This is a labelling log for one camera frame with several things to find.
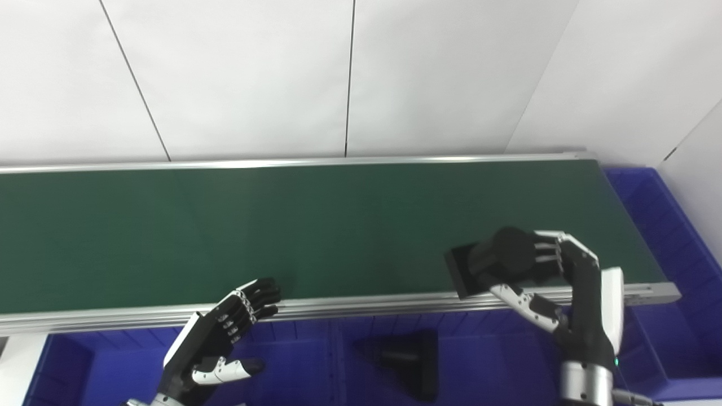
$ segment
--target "black item in bin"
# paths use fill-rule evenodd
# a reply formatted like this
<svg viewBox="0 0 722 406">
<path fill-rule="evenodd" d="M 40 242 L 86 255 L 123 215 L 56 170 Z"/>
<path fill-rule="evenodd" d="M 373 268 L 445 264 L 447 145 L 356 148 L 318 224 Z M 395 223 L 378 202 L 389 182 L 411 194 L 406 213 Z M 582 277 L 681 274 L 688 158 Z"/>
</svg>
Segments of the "black item in bin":
<svg viewBox="0 0 722 406">
<path fill-rule="evenodd" d="M 439 339 L 435 330 L 370 337 L 356 341 L 364 358 L 396 372 L 408 393 L 421 402 L 435 402 L 439 392 Z"/>
</svg>

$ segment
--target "panel seam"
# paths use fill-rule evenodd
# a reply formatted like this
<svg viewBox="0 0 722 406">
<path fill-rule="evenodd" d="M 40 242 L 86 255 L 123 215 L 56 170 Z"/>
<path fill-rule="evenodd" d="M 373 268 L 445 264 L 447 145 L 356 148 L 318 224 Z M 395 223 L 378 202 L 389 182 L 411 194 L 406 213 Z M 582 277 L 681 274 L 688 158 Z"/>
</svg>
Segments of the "panel seam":
<svg viewBox="0 0 722 406">
<path fill-rule="evenodd" d="M 158 141 L 160 141 L 160 146 L 163 148 L 165 157 L 168 159 L 168 162 L 170 162 L 171 159 L 170 159 L 170 154 L 168 154 L 168 149 L 165 147 L 165 142 L 163 142 L 163 138 L 160 136 L 160 131 L 158 131 L 158 125 L 156 125 L 155 119 L 153 119 L 153 115 L 150 112 L 150 108 L 148 107 L 148 102 L 145 100 L 145 96 L 143 96 L 143 91 L 140 88 L 138 79 L 136 78 L 136 75 L 133 72 L 133 69 L 131 68 L 131 64 L 128 61 L 128 56 L 126 55 L 125 50 L 123 50 L 123 46 L 121 45 L 120 38 L 118 38 L 118 33 L 116 32 L 116 28 L 113 26 L 113 23 L 110 21 L 110 15 L 108 14 L 108 10 L 105 8 L 105 4 L 103 3 L 103 0 L 98 0 L 98 1 L 100 2 L 100 6 L 103 8 L 103 14 L 105 14 L 105 19 L 108 21 L 108 24 L 110 25 L 110 30 L 113 32 L 113 37 L 115 37 L 115 39 L 116 39 L 118 48 L 120 48 L 120 50 L 121 50 L 121 55 L 123 55 L 123 60 L 126 62 L 128 71 L 131 73 L 131 77 L 133 78 L 133 83 L 135 83 L 135 85 L 136 85 L 136 89 L 138 90 L 140 99 L 143 101 L 143 106 L 145 106 L 145 111 L 146 111 L 146 113 L 148 113 L 148 117 L 150 117 L 150 122 L 153 125 L 153 129 L 155 130 L 155 135 L 158 137 Z"/>
<path fill-rule="evenodd" d="M 344 157 L 349 155 L 349 113 L 351 108 L 351 69 L 354 61 L 354 26 L 356 24 L 356 0 L 351 11 L 351 43 L 349 47 L 349 85 L 346 91 L 346 136 L 344 140 Z"/>
<path fill-rule="evenodd" d="M 521 112 L 521 115 L 519 116 L 519 119 L 516 121 L 516 125 L 514 126 L 514 130 L 511 132 L 511 135 L 509 136 L 509 140 L 506 142 L 506 145 L 504 146 L 504 153 L 506 153 L 506 151 L 509 149 L 509 144 L 511 144 L 511 140 L 514 138 L 514 134 L 516 134 L 516 129 L 519 127 L 519 123 L 521 122 L 521 119 L 524 117 L 524 114 L 526 114 L 526 110 L 529 108 L 531 99 L 534 98 L 534 95 L 536 94 L 536 89 L 539 88 L 539 83 L 542 83 L 542 79 L 544 78 L 544 75 L 547 73 L 547 69 L 549 68 L 549 63 L 552 62 L 552 59 L 554 58 L 554 54 L 557 52 L 557 49 L 559 48 L 559 44 L 561 44 L 562 39 L 564 38 L 564 35 L 567 33 L 567 30 L 569 29 L 569 24 L 572 22 L 572 19 L 574 18 L 574 14 L 577 13 L 577 8 L 579 7 L 579 3 L 581 3 L 581 2 L 582 2 L 582 0 L 577 1 L 577 4 L 574 6 L 574 10 L 572 11 L 572 14 L 570 14 L 570 16 L 569 16 L 569 20 L 567 21 L 566 26 L 564 26 L 564 30 L 562 31 L 562 34 L 559 36 L 557 45 L 554 46 L 554 50 L 549 55 L 549 59 L 547 60 L 547 65 L 544 66 L 544 70 L 541 72 L 541 75 L 539 75 L 539 80 L 536 81 L 536 85 L 534 86 L 534 91 L 531 92 L 531 95 L 529 96 L 529 100 L 526 101 L 524 110 Z"/>
</svg>

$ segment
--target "metal edge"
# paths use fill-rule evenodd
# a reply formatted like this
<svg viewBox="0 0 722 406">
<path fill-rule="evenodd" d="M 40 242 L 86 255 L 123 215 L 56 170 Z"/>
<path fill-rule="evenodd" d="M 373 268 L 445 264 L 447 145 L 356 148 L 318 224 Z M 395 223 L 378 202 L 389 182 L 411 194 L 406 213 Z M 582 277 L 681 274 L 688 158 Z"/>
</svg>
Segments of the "metal edge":
<svg viewBox="0 0 722 406">
<path fill-rule="evenodd" d="M 379 165 L 402 163 L 472 163 L 472 162 L 514 162 L 546 160 L 595 160 L 590 152 L 560 152 L 556 154 L 499 154 L 499 155 L 458 155 L 439 157 L 330 157 L 267 160 L 216 160 L 187 162 L 150 163 L 90 163 L 68 165 L 0 166 L 0 174 L 47 173 L 47 172 L 89 172 L 109 170 L 167 170 L 167 169 L 240 169 L 273 168 L 287 166 L 325 165 Z"/>
<path fill-rule="evenodd" d="M 572 292 L 568 286 L 528 288 L 526 290 L 543 295 L 558 304 L 571 303 Z M 625 286 L 625 304 L 628 306 L 671 303 L 680 297 L 682 295 L 672 282 L 638 283 Z M 62 333 L 177 327 L 186 323 L 189 314 L 194 311 L 208 311 L 212 306 L 214 303 L 9 314 L 0 316 L 0 336 L 36 332 Z M 282 301 L 279 304 L 279 313 L 270 321 L 481 311 L 506 307 L 502 301 L 489 293 L 473 296 L 463 301 L 460 301 L 454 292 L 296 299 Z"/>
</svg>

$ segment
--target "blue bin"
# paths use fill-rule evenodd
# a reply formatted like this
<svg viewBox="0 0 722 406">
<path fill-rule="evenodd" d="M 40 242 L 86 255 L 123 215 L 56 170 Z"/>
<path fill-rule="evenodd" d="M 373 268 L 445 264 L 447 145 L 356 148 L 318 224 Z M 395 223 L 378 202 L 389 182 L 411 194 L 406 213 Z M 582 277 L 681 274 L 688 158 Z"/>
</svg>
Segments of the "blue bin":
<svg viewBox="0 0 722 406">
<path fill-rule="evenodd" d="M 620 369 L 629 389 L 659 400 L 722 398 L 722 271 L 651 168 L 606 170 L 676 303 L 627 311 Z"/>
<path fill-rule="evenodd" d="M 683 298 L 627 309 L 617 386 L 659 400 L 722 397 L 722 273 L 657 173 L 609 169 L 627 211 Z M 425 405 L 393 373 L 353 349 L 356 340 L 439 332 L 437 405 L 554 405 L 559 354 L 548 334 L 509 310 L 277 321 L 256 325 L 234 357 L 266 370 L 226 384 L 208 406 Z M 52 335 L 25 406 L 116 406 L 151 400 L 162 358 L 180 329 Z"/>
<path fill-rule="evenodd" d="M 406 396 L 392 371 L 369 364 L 352 346 L 366 337 L 426 328 L 439 334 L 438 405 L 555 404 L 558 366 L 549 358 L 555 357 L 551 338 L 501 310 L 257 324 L 233 357 L 261 357 L 266 370 L 221 386 L 208 406 L 426 405 Z M 163 356 L 178 331 L 54 335 L 25 405 L 151 400 Z"/>
</svg>

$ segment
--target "black object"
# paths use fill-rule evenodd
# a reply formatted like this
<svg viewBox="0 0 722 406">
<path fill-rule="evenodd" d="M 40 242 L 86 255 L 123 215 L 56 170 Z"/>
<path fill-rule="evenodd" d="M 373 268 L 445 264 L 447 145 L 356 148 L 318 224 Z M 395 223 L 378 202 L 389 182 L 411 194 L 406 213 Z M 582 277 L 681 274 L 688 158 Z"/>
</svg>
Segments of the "black object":
<svg viewBox="0 0 722 406">
<path fill-rule="evenodd" d="M 514 227 L 499 229 L 489 241 L 451 249 L 444 256 L 459 298 L 477 295 L 493 285 L 508 284 L 519 294 L 516 284 L 532 281 L 537 285 L 558 276 L 556 262 L 536 263 L 540 252 L 535 247 L 534 233 Z"/>
<path fill-rule="evenodd" d="M 426 329 L 411 334 L 371 337 L 355 347 L 364 358 L 393 369 L 408 393 L 421 402 L 434 402 L 439 392 L 438 334 Z"/>
</svg>

